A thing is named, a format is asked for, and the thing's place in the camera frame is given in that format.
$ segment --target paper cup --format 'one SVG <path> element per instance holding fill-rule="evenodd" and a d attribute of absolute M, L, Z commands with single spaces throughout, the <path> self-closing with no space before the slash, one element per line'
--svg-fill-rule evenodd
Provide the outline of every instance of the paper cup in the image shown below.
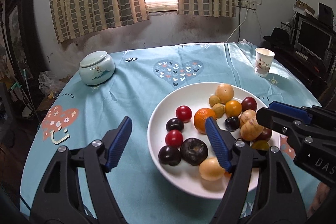
<path fill-rule="evenodd" d="M 255 69 L 254 73 L 261 77 L 268 75 L 275 53 L 266 48 L 255 49 Z"/>

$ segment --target small yellow fruit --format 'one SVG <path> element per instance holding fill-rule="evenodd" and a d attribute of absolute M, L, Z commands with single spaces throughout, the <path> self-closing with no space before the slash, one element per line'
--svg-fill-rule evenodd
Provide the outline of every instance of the small yellow fruit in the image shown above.
<path fill-rule="evenodd" d="M 210 107 L 213 107 L 215 104 L 219 104 L 220 102 L 221 102 L 221 99 L 216 95 L 211 95 L 209 98 Z"/>
<path fill-rule="evenodd" d="M 229 84 L 220 84 L 216 89 L 215 95 L 220 98 L 221 103 L 226 104 L 233 99 L 233 87 Z"/>
<path fill-rule="evenodd" d="M 201 177 L 208 181 L 215 181 L 224 176 L 225 169 L 219 165 L 216 157 L 206 159 L 198 168 Z"/>
<path fill-rule="evenodd" d="M 217 118 L 221 118 L 224 115 L 225 107 L 222 104 L 215 104 L 212 110 L 215 112 Z"/>

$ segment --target human hand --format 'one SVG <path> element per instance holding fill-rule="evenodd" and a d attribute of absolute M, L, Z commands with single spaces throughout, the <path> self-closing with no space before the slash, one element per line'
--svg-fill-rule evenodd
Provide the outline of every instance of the human hand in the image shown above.
<path fill-rule="evenodd" d="M 324 183 L 320 182 L 316 189 L 316 194 L 314 196 L 313 202 L 310 205 L 307 215 L 311 217 L 313 213 L 320 207 L 323 201 L 326 199 L 327 195 L 329 194 L 330 187 L 325 185 Z"/>

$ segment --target black hat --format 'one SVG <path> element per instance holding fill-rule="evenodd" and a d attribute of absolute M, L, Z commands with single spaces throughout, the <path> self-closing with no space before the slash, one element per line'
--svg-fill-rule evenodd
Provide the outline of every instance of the black hat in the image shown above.
<path fill-rule="evenodd" d="M 270 37 L 264 37 L 264 39 L 272 44 L 289 45 L 289 34 L 280 28 L 274 28 Z"/>

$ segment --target ceramic jar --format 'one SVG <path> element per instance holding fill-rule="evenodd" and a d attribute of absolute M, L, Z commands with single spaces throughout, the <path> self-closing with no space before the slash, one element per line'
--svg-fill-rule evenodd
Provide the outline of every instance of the ceramic jar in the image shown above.
<path fill-rule="evenodd" d="M 87 85 L 99 85 L 108 80 L 115 70 L 111 55 L 105 51 L 92 52 L 79 63 L 79 75 Z"/>

